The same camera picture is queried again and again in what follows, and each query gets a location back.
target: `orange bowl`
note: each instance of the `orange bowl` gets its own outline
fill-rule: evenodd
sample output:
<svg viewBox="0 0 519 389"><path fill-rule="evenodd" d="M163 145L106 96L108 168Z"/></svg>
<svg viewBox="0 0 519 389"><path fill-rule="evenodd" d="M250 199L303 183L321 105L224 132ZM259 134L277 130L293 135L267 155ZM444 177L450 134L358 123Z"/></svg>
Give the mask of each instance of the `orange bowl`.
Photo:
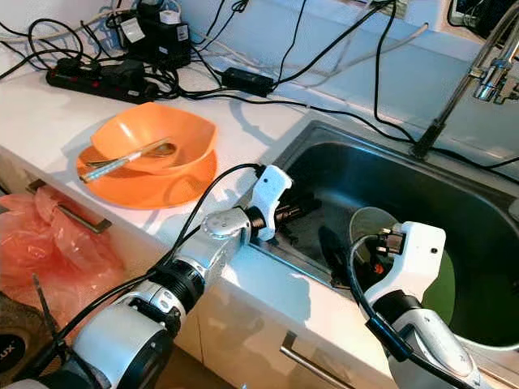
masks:
<svg viewBox="0 0 519 389"><path fill-rule="evenodd" d="M217 127L193 113L146 103L110 119L90 139L104 158L112 160L164 138L177 147L173 155L142 156L125 168L159 175L178 173L212 152Z"/></svg>

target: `metal spoon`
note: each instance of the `metal spoon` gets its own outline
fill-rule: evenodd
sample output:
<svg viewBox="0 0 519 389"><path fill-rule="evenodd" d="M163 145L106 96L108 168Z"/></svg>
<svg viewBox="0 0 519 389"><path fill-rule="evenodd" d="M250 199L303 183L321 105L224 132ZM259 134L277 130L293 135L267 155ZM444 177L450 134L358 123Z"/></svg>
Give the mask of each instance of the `metal spoon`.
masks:
<svg viewBox="0 0 519 389"><path fill-rule="evenodd" d="M162 158L165 156L171 156L177 151L177 146L172 143L164 143L158 147L155 147L153 150L143 154L143 156L152 156L156 158ZM89 168L102 168L112 162L115 162L118 159L114 160L97 160L93 162L85 162Z"/></svg>

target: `white countertop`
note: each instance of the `white countertop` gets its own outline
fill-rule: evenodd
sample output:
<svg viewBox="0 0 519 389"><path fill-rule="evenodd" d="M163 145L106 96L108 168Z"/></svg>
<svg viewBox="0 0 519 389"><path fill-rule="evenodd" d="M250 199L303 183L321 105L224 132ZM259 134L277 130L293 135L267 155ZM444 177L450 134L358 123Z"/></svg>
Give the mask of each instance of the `white countertop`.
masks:
<svg viewBox="0 0 519 389"><path fill-rule="evenodd" d="M181 70L182 81L189 81L183 87L211 88L211 80L197 69ZM42 73L0 83L0 93L0 153L115 224L155 238L164 247L172 244L195 202L160 211L117 207L94 197L75 171L76 157L90 144L89 137L106 120L134 105L52 88ZM218 173L245 162L272 163L309 121L305 109L282 105L182 98L161 104L185 109L217 124ZM373 136L357 123L348 122L350 127L352 132ZM226 178L209 196L193 225L208 212L233 206L253 182L253 174L246 171ZM350 299L297 271L287 272L285 265L252 247L240 251L226 268L224 278L244 295L277 310L280 317L301 323L308 331L355 356L359 365L379 371L384 387L394 385L382 348L364 327L364 319ZM310 306L304 317L293 298L280 298L284 285L302 282Z"/></svg>

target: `faucet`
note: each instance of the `faucet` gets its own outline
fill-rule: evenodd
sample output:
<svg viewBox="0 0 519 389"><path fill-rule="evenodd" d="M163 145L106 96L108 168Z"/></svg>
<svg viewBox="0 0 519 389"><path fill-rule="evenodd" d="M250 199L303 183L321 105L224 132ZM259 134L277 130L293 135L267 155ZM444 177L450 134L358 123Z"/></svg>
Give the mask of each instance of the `faucet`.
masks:
<svg viewBox="0 0 519 389"><path fill-rule="evenodd" d="M485 68L484 63L490 56L492 49L509 29L510 34L500 51L500 55L491 61L488 68ZM445 123L451 112L473 79L479 80L479 85L474 92L476 99L482 101L491 101L493 99L495 104L503 104L507 99L519 100L519 80L511 76L508 77L508 72L512 69L513 58L518 49L519 0L512 4L492 30L440 115L432 121L427 131L422 135L422 138L411 148L411 155L420 160L425 158L445 128Z"/></svg>

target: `power adapter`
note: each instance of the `power adapter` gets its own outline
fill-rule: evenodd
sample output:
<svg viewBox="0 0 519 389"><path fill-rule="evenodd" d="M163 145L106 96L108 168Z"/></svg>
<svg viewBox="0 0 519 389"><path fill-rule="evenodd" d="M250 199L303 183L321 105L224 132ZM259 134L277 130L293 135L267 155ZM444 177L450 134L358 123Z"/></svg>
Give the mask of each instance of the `power adapter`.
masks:
<svg viewBox="0 0 519 389"><path fill-rule="evenodd" d="M230 67L221 74L221 84L260 97L267 97L272 92L274 79Z"/></svg>

